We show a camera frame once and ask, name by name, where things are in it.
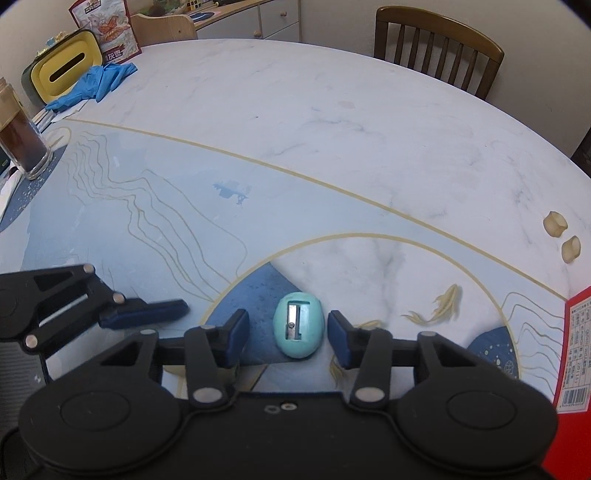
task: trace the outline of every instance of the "round table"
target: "round table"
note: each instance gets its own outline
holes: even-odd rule
[[[89,262],[128,297],[185,299],[161,336],[246,307],[255,390],[350,388],[326,341],[303,361],[275,346],[273,311],[300,290],[398,338],[435,330],[554,398],[564,300],[588,285],[591,181],[552,145],[457,88],[344,51],[202,40],[133,62],[52,127],[68,147],[0,233],[1,272]],[[551,210],[561,238],[543,228]],[[572,235],[582,253],[566,265]],[[453,308],[430,322],[447,291]],[[94,329],[50,371],[122,335]],[[412,386],[410,369],[393,375],[392,395]]]

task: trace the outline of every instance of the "robotic arm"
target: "robotic arm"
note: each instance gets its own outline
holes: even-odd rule
[[[71,321],[38,327],[44,303],[25,301],[0,323],[11,329],[0,338],[43,355],[95,322],[128,317],[125,302],[113,302],[89,270],[43,272],[70,271],[68,278],[87,285],[88,299],[68,311]],[[14,294],[24,274],[38,273],[0,275],[0,291]],[[57,298],[72,285],[62,287],[52,287]],[[163,314],[161,306],[148,310]],[[25,401],[18,428],[0,445],[5,477],[552,478],[540,466],[557,429],[552,404],[434,332],[393,339],[330,312],[327,335],[339,363],[359,369],[348,399],[338,392],[237,393],[223,384],[218,369],[237,365],[248,334],[244,310],[223,327],[192,328],[183,338],[144,331],[48,383]],[[163,365],[185,365],[188,400],[160,385]],[[415,387],[398,400],[389,399],[393,366],[414,369]]]

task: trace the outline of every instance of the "small snack piece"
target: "small snack piece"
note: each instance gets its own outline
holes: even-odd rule
[[[562,260],[564,263],[571,263],[581,254],[581,240],[578,236],[572,237],[562,244]]]
[[[550,212],[544,219],[544,228],[550,236],[558,238],[568,227],[569,224],[566,223],[564,217],[558,212]]]

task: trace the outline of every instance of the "wooden chair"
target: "wooden chair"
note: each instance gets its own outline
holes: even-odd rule
[[[136,14],[131,17],[131,28],[140,47],[197,38],[195,24],[188,15],[146,17]]]
[[[443,17],[441,15],[412,7],[381,7],[375,14],[375,44],[374,44],[374,58],[385,60],[386,57],[386,43],[388,39],[388,25],[390,23],[400,24],[400,33],[398,34],[398,41],[396,45],[396,53],[394,54],[394,63],[400,65],[402,57],[402,46],[404,44],[404,29],[406,26],[414,27],[413,43],[411,45],[410,55],[408,57],[408,68],[414,70],[414,65],[417,59],[418,40],[421,30],[430,32],[427,41],[427,48],[425,50],[425,57],[423,58],[423,66],[421,73],[427,73],[429,70],[429,63],[431,61],[431,52],[433,51],[433,40],[435,35],[443,35],[443,47],[441,49],[441,56],[437,63],[437,70],[435,78],[441,80],[443,67],[447,57],[447,48],[449,46],[450,38],[459,42],[456,51],[456,58],[454,59],[452,70],[450,72],[447,82],[453,85],[456,81],[457,71],[462,59],[462,52],[464,46],[473,49],[470,63],[462,82],[462,90],[466,91],[474,72],[476,58],[479,53],[488,57],[486,68],[480,79],[476,96],[485,99],[491,89],[492,82],[495,80],[496,73],[501,66],[505,53],[495,42],[493,42],[486,35],[468,27],[451,18]]]

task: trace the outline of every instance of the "teal pencil sharpener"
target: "teal pencil sharpener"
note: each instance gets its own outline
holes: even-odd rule
[[[320,300],[309,293],[283,297],[273,316],[273,333],[279,349],[292,358],[313,354],[324,338],[324,315]]]

